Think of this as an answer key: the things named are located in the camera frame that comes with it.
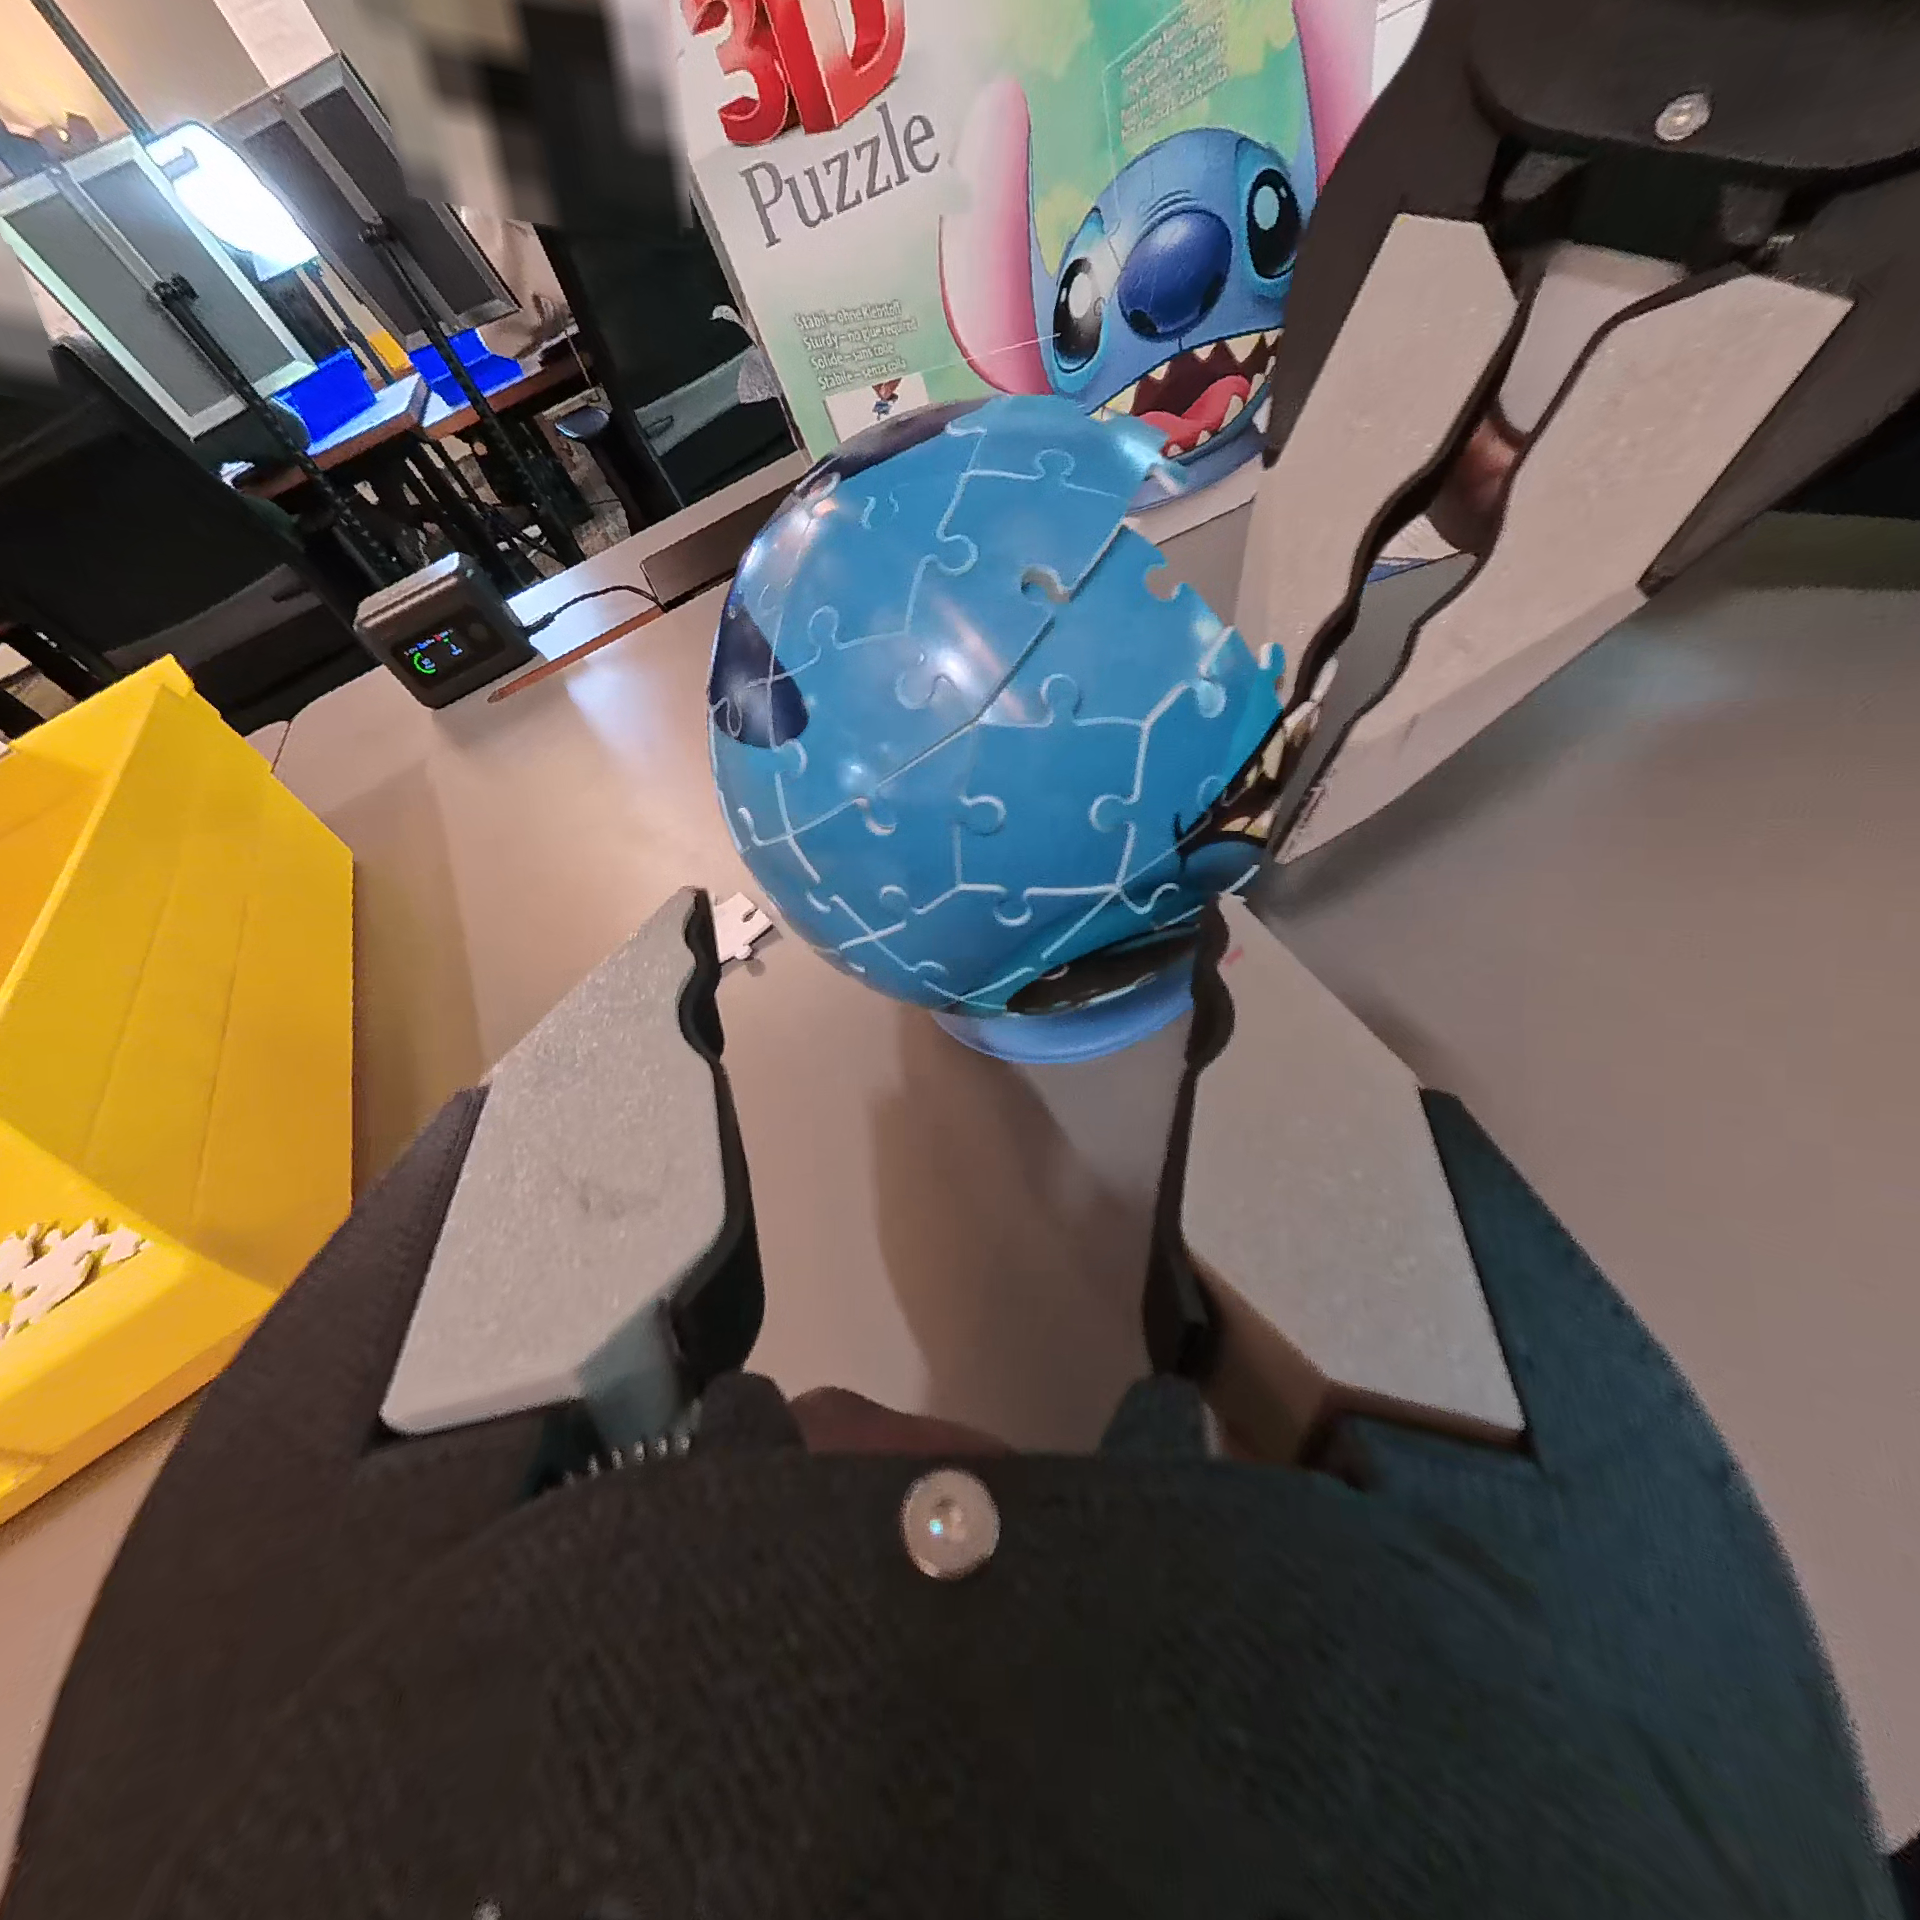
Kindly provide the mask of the yellow plastic bin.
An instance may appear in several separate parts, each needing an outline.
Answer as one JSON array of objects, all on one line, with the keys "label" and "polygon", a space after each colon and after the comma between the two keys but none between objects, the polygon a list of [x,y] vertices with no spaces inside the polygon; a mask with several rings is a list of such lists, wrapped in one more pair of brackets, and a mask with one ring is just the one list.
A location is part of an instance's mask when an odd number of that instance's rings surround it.
[{"label": "yellow plastic bin", "polygon": [[170,658],[5,750],[2,1230],[150,1244],[2,1344],[2,1518],[238,1354],[342,1222],[353,859]]}]

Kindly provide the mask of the pile of white puzzle pieces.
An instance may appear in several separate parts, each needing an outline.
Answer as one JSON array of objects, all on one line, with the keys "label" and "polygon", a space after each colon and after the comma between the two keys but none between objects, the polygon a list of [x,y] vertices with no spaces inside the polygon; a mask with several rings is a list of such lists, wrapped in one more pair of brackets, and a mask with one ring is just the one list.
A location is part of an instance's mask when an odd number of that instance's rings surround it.
[{"label": "pile of white puzzle pieces", "polygon": [[2,1341],[41,1324],[53,1308],[146,1253],[133,1227],[85,1219],[75,1227],[33,1222],[2,1237]]}]

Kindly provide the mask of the black office chair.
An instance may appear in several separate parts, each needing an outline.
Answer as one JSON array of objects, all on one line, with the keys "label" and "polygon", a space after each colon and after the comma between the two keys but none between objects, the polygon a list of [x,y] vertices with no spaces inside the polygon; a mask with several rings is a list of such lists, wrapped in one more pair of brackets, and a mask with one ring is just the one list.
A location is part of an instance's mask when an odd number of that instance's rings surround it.
[{"label": "black office chair", "polygon": [[104,680],[173,658],[241,733],[372,672],[327,542],[206,469],[89,339],[48,362],[52,386],[5,402],[6,629]]}]

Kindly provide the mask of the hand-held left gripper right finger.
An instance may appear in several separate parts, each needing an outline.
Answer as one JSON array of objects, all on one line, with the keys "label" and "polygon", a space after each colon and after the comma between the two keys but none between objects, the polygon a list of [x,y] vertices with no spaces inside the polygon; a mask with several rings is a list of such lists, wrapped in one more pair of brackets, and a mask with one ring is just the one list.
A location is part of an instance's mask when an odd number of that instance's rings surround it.
[{"label": "hand-held left gripper right finger", "polygon": [[1256,1460],[1524,1432],[1417,1076],[1241,899],[1197,934],[1142,1324]]}]

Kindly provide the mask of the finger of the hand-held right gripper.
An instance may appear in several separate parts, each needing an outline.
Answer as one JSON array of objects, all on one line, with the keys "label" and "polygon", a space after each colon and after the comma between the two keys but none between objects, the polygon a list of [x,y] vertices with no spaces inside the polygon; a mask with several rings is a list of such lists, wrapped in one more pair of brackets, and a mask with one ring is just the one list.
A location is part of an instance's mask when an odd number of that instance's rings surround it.
[{"label": "finger of the hand-held right gripper", "polygon": [[1417,753],[1473,726],[1424,778],[1644,604],[1659,553],[1847,308],[1792,283],[1714,273],[1596,325],[1523,447],[1497,541],[1426,627],[1478,678],[1414,730]]},{"label": "finger of the hand-held right gripper", "polygon": [[[1305,394],[1272,388],[1277,448],[1248,525],[1245,636],[1283,651],[1285,714],[1312,704],[1389,536],[1387,517],[1424,511],[1415,495],[1465,437],[1516,318],[1517,300],[1480,225],[1398,214]],[[1478,678],[1478,666],[1448,661],[1445,636],[1427,634],[1442,611],[1448,598],[1420,614],[1372,680],[1334,674],[1331,692],[1352,705],[1319,725],[1321,757],[1298,758],[1267,806],[1267,863],[1347,833],[1473,736],[1465,726],[1417,753],[1406,745],[1427,708]]]}]

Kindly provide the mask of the cartoon printed puzzle box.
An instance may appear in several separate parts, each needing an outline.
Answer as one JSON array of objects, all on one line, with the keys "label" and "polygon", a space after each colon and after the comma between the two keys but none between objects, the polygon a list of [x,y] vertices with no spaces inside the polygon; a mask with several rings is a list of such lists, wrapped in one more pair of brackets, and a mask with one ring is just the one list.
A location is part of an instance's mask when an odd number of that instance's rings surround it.
[{"label": "cartoon printed puzzle box", "polygon": [[925,404],[1256,458],[1321,186],[1426,4],[680,1],[688,170],[811,454]]}]

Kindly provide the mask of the blue plastic bin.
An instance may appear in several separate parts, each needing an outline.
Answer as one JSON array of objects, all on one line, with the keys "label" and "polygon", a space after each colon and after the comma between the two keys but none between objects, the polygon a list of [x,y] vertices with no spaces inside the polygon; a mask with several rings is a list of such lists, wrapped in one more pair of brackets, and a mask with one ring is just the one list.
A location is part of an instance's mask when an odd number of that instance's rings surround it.
[{"label": "blue plastic bin", "polygon": [[350,349],[327,352],[307,377],[274,395],[301,420],[310,445],[345,431],[353,418],[373,407],[377,397],[370,372]]},{"label": "blue plastic bin", "polygon": [[452,362],[432,339],[409,349],[405,357],[429,391],[449,409],[466,404],[466,386],[491,395],[523,377],[523,368],[487,349],[474,327],[452,332],[445,347],[451,349]]}]

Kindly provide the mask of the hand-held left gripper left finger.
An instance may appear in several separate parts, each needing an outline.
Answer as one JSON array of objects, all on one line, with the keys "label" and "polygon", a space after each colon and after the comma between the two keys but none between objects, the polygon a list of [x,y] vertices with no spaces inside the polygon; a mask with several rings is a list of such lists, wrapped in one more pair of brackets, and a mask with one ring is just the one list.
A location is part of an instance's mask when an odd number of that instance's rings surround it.
[{"label": "hand-held left gripper left finger", "polygon": [[381,1407],[423,1438],[522,1413],[688,1438],[764,1314],[715,1004],[683,888],[491,1068]]}]

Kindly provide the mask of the black flat device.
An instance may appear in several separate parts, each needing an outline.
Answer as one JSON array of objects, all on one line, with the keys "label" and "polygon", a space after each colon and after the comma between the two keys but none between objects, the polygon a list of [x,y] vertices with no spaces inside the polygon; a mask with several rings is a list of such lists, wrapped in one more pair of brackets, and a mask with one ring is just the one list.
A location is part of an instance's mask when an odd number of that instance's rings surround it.
[{"label": "black flat device", "polygon": [[751,512],[723,516],[699,525],[673,528],[661,522],[640,541],[640,572],[650,598],[673,608],[738,571],[758,522]]}]

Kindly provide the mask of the blue puzzle ball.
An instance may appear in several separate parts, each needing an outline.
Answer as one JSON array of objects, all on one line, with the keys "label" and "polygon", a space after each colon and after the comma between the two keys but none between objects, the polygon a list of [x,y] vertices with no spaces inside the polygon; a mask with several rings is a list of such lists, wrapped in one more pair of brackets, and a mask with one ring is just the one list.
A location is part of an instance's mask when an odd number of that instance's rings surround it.
[{"label": "blue puzzle ball", "polygon": [[1261,866],[1285,657],[1132,524],[1168,431],[1052,395],[881,418],[745,547],[707,672],[734,844],[780,922],[951,1023],[1163,977]]}]

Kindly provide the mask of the grey framed panel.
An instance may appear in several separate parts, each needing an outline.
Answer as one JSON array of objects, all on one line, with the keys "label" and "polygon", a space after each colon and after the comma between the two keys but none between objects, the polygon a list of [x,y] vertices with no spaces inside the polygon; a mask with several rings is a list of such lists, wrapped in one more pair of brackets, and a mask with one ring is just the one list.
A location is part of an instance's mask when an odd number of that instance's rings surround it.
[{"label": "grey framed panel", "polygon": [[229,249],[135,136],[2,191],[27,273],[187,438],[315,372]]},{"label": "grey framed panel", "polygon": [[405,347],[514,309],[469,226],[413,193],[385,110],[342,53],[230,108],[215,133]]}]

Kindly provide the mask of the black power bank with display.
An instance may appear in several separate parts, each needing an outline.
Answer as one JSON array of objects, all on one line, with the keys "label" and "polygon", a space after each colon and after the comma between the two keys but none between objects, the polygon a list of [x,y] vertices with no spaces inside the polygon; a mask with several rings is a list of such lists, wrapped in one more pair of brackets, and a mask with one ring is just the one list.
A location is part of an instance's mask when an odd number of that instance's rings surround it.
[{"label": "black power bank with display", "polygon": [[459,551],[373,589],[350,627],[373,663],[434,712],[540,661],[489,572]]}]

